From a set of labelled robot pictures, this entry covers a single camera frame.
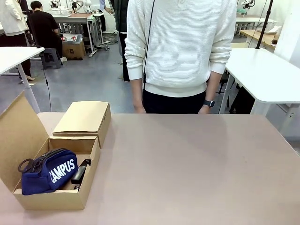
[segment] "blue pouch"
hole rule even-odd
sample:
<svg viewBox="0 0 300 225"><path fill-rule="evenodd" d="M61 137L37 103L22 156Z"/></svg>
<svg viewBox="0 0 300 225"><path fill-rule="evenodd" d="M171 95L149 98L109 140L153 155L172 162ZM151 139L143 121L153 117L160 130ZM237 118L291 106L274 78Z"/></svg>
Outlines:
<svg viewBox="0 0 300 225"><path fill-rule="evenodd" d="M51 150L37 159L28 158L18 167L22 173L22 194L54 192L66 184L77 170L76 154L68 149Z"/></svg>

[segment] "brown cardboard box on floor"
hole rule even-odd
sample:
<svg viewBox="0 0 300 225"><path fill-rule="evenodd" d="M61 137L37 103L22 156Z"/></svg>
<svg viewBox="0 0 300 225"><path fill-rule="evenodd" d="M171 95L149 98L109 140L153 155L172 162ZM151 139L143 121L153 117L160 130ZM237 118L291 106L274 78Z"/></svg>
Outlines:
<svg viewBox="0 0 300 225"><path fill-rule="evenodd" d="M0 178L26 210L81 210L85 208L100 157L97 137L49 137L24 93L0 116ZM56 148L76 153L78 165L91 159L79 190L69 181L52 193L22 195L17 168L28 158L37 158Z"/></svg>
<svg viewBox="0 0 300 225"><path fill-rule="evenodd" d="M77 40L73 41L63 41L62 42L62 56L68 59L83 59L86 55L83 38L81 34L63 34L64 36L76 36Z"/></svg>
<svg viewBox="0 0 300 225"><path fill-rule="evenodd" d="M108 102L73 102L53 130L53 136L97 136L102 148L110 121Z"/></svg>

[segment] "sweater sleeve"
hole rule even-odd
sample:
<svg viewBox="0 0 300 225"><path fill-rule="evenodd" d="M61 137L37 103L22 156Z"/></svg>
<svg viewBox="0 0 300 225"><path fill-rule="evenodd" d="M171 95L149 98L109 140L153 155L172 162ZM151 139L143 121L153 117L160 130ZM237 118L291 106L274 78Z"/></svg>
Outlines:
<svg viewBox="0 0 300 225"><path fill-rule="evenodd" d="M129 0L127 9L127 38L125 39L125 57L130 80L143 77L145 58L145 14L135 0Z"/></svg>
<svg viewBox="0 0 300 225"><path fill-rule="evenodd" d="M22 20L21 15L19 14L18 10L14 7L14 3L11 0L5 0L5 5L7 6L7 9L14 18L16 18L17 20Z"/></svg>
<svg viewBox="0 0 300 225"><path fill-rule="evenodd" d="M215 34L210 54L210 69L222 74L229 59L230 44L234 37L236 23L236 1L228 0L224 11L219 19L219 26Z"/></svg>

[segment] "foot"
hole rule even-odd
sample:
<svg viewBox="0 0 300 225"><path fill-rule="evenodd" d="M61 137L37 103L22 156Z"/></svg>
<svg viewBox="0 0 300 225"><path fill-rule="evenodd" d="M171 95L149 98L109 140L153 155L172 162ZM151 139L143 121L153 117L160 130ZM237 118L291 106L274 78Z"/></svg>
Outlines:
<svg viewBox="0 0 300 225"><path fill-rule="evenodd" d="M66 57L62 57L60 60L61 60L61 62L66 62L67 58Z"/></svg>
<svg viewBox="0 0 300 225"><path fill-rule="evenodd" d="M26 75L26 78L27 78L28 81L34 81L35 80L34 77L31 77L31 76L28 76L28 75Z"/></svg>

